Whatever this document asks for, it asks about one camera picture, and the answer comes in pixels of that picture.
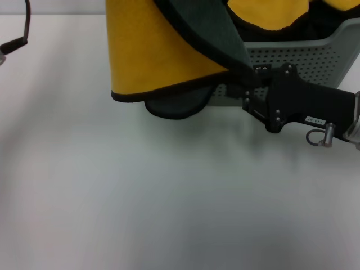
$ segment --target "metal clip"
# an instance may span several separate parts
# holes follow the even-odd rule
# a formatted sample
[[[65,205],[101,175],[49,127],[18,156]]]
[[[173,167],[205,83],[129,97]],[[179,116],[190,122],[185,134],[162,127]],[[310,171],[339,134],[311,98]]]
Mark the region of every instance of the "metal clip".
[[[312,142],[310,140],[310,134],[313,133],[313,132],[325,133],[324,139],[322,139],[318,143]],[[326,148],[331,148],[332,147],[332,139],[334,138],[334,133],[335,133],[335,125],[333,123],[328,123],[328,124],[326,124],[326,129],[325,130],[322,130],[322,129],[310,130],[306,134],[306,140],[312,146],[323,146],[323,147],[326,147]]]
[[[360,150],[360,92],[357,92],[355,97],[354,123],[345,132],[344,138],[355,144],[356,148]]]

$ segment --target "metal pin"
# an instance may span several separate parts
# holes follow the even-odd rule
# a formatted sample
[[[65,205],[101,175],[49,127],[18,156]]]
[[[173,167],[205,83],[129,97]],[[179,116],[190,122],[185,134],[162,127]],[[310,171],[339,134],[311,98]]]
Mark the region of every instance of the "metal pin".
[[[332,139],[334,138],[335,124],[328,123],[325,130],[324,146],[330,148],[332,146]]]

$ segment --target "dark green strap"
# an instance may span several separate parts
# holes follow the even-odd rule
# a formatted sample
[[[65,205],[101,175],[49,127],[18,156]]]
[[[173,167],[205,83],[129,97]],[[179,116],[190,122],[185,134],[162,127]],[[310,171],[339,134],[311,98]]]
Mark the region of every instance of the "dark green strap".
[[[183,39],[206,57],[253,85],[248,51],[222,0],[154,0]]]

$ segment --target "black curved pad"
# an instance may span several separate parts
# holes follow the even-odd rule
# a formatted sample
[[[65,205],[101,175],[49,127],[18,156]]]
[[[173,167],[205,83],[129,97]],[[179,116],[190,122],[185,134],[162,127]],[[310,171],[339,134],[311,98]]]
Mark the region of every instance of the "black curved pad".
[[[222,0],[154,0],[166,19],[194,49],[239,73],[245,84],[253,70],[245,48]]]
[[[201,111],[209,102],[215,87],[145,101],[147,110],[166,119],[185,119]]]

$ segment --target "yellow fabric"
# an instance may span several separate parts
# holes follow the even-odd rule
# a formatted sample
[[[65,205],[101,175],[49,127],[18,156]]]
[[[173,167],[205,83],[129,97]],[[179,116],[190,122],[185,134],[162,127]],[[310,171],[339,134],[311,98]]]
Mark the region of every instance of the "yellow fabric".
[[[226,69],[193,49],[153,0],[106,0],[112,91],[150,92]]]
[[[324,2],[340,11],[351,10],[360,5],[360,0],[324,0]]]
[[[230,9],[247,23],[281,30],[309,11],[309,0],[229,0]]]

